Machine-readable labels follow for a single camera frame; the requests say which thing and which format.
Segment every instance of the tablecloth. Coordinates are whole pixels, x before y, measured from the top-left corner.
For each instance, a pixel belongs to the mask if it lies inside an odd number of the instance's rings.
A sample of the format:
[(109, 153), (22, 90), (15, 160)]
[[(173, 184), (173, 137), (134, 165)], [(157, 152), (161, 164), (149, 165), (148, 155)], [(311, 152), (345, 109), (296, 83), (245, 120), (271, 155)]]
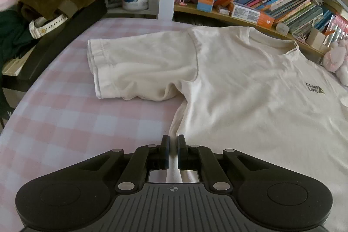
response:
[(26, 182), (114, 148), (130, 153), (142, 145), (159, 144), (183, 100), (97, 99), (87, 62), (87, 40), (188, 27), (152, 19), (102, 19), (49, 65), (0, 136), (1, 232), (23, 228), (15, 196)]

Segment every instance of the crosshair symbol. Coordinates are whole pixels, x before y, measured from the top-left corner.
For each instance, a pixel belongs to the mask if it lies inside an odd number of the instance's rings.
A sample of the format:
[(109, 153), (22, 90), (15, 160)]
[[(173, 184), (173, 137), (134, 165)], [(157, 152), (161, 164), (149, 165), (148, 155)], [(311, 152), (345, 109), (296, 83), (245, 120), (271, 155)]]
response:
[(169, 190), (171, 190), (172, 192), (176, 192), (177, 190), (179, 190), (179, 188), (173, 186), (173, 187), (170, 187)]

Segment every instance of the stuffed animal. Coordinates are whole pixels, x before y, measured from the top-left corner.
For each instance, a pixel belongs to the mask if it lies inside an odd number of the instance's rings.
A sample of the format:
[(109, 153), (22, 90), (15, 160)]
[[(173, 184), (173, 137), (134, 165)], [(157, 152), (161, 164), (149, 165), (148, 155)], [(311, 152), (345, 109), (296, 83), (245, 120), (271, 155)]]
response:
[(324, 55), (323, 66), (334, 72), (342, 85), (348, 86), (348, 40), (332, 43), (331, 50)]

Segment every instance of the ribbed gray plate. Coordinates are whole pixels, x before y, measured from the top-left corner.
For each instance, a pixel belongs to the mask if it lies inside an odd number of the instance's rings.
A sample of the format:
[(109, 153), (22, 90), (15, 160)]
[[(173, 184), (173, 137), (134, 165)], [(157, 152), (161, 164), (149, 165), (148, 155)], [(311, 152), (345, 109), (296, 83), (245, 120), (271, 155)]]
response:
[[(116, 198), (95, 223), (74, 232), (271, 232), (247, 219), (225, 195), (203, 184), (145, 184)], [(36, 232), (26, 229), (25, 232)], [(326, 232), (317, 227), (308, 232)]]

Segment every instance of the white t-shirt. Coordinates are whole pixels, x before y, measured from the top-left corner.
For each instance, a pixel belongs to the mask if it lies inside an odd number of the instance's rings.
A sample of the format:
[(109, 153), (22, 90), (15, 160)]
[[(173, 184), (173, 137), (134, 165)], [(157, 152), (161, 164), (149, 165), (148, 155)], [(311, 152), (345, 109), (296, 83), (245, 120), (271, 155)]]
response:
[[(88, 59), (99, 98), (183, 93), (172, 133), (323, 182), (334, 199), (325, 227), (348, 230), (348, 92), (294, 41), (251, 27), (194, 27), (90, 40)], [(179, 182), (171, 166), (168, 180)]]

